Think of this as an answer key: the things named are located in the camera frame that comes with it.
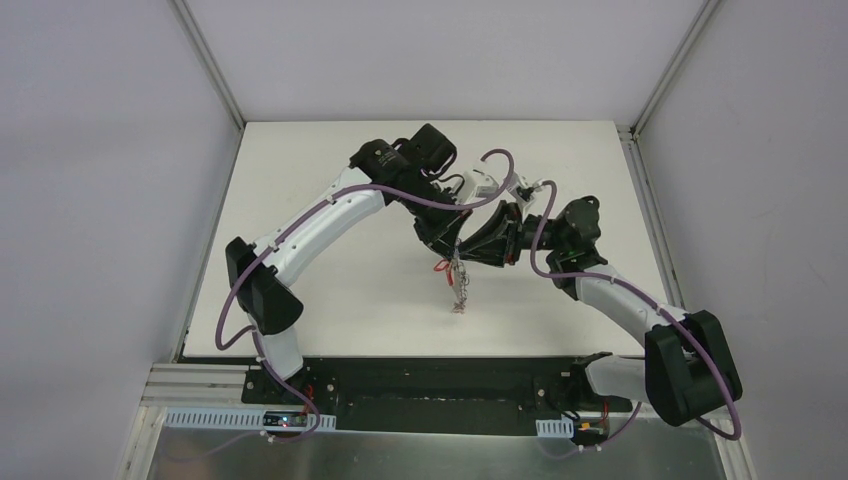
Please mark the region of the key organizer with red handle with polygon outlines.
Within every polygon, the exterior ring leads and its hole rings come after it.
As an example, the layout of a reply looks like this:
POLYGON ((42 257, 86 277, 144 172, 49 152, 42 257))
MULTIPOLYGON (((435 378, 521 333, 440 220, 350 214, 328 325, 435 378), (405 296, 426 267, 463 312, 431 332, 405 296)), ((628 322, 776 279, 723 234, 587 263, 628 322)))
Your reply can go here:
POLYGON ((464 263, 458 256, 450 259, 440 260, 434 267, 434 272, 441 272, 445 275, 448 286, 453 291, 455 300, 452 306, 454 314, 464 314, 468 300, 468 284, 469 277, 464 263))

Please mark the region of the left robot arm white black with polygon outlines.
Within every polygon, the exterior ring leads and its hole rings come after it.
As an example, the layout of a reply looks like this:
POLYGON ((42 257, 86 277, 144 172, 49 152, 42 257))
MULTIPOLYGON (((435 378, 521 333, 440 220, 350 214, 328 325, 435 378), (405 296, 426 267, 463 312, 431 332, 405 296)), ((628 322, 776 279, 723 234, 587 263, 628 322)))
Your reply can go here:
POLYGON ((354 225, 394 201, 411 211, 422 232, 461 217, 456 200, 433 183, 456 156, 456 146, 431 124, 409 139, 368 141, 297 217, 252 243, 236 237, 226 246, 230 291, 219 316, 233 305, 247 314, 259 360, 272 370, 266 389, 279 403, 293 404, 305 390, 294 328, 304 305, 294 283, 354 225))

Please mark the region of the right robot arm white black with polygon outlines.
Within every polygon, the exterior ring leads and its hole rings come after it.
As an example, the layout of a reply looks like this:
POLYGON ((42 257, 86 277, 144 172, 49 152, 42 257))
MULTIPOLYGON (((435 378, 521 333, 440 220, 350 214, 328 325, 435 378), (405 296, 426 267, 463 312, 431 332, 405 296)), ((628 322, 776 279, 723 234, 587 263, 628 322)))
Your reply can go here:
POLYGON ((567 386, 569 400, 583 410, 606 397, 650 404, 672 426, 722 407, 733 421, 743 386, 718 318, 662 304, 625 279, 596 248, 600 202, 585 196, 569 202, 553 219, 522 215, 502 201, 477 232, 458 245, 465 261, 504 267, 523 251, 546 252, 534 270, 575 301, 604 314, 642 347, 638 358, 597 353, 576 360, 567 386))

